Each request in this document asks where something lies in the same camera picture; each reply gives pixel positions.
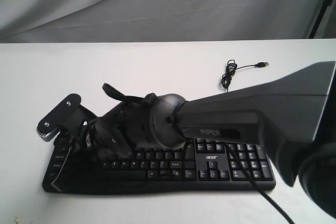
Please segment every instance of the space bar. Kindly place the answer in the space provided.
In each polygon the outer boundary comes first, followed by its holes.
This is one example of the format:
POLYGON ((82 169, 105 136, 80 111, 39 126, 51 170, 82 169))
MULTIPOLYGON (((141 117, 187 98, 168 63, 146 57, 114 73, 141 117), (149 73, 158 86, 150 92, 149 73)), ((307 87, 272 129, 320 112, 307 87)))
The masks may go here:
POLYGON ((93 175, 94 180, 120 180, 120 181, 143 181, 145 180, 144 170, 112 170, 98 172, 93 175))

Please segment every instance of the piper logo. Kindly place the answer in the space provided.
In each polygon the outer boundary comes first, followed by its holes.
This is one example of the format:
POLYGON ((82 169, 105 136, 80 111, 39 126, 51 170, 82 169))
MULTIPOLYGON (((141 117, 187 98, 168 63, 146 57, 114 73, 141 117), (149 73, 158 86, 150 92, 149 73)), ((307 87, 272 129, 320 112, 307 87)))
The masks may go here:
POLYGON ((200 131, 202 135, 221 136, 221 133, 218 130, 200 129, 200 131))

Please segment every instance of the keyboard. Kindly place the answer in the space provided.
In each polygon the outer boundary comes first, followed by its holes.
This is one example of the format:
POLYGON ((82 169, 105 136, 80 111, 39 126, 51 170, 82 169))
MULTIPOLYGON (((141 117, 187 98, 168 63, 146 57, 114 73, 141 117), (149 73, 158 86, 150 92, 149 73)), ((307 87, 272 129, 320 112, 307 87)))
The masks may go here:
MULTIPOLYGON (((54 151, 42 183, 46 192, 124 195, 254 190, 221 142, 190 139, 184 150, 137 148, 128 159, 112 155, 88 172, 71 176, 59 191, 51 182, 64 169, 67 155, 71 153, 70 145, 69 137, 59 135, 55 139, 54 151)), ((233 143, 228 146, 235 151, 244 169, 262 190, 274 189, 276 181, 262 146, 233 143)))

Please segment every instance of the white tabletop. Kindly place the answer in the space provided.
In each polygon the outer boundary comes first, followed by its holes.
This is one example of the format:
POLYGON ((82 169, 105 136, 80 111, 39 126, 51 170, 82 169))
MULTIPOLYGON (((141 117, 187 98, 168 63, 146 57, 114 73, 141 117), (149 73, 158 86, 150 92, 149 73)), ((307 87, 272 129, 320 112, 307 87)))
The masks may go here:
MULTIPOLYGON (((268 61, 238 71, 230 90, 273 81, 318 61, 336 60, 336 40, 220 41, 133 44, 0 45, 0 223, 286 223, 257 193, 173 193, 145 196, 49 194, 41 182, 52 144, 35 132, 39 120, 70 93, 103 115, 117 102, 104 82, 125 94, 177 93, 187 100, 219 94, 226 61, 268 61)), ((271 197, 296 223, 335 223, 275 171, 271 197)))

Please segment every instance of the robotic arm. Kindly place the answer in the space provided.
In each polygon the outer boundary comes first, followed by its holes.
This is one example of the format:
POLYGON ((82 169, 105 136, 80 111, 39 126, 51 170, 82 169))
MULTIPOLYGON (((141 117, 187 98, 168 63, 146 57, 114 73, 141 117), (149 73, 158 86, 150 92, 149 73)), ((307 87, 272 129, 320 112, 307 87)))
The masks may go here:
POLYGON ((320 62, 274 82, 195 101, 177 94, 132 97, 104 84, 105 93, 121 101, 104 116, 71 94, 37 132, 50 141, 66 130, 76 140, 73 152, 92 161, 112 153, 128 157, 136 147, 178 149, 186 138, 261 144, 288 186, 299 176, 307 195, 336 218, 334 73, 335 62, 320 62))

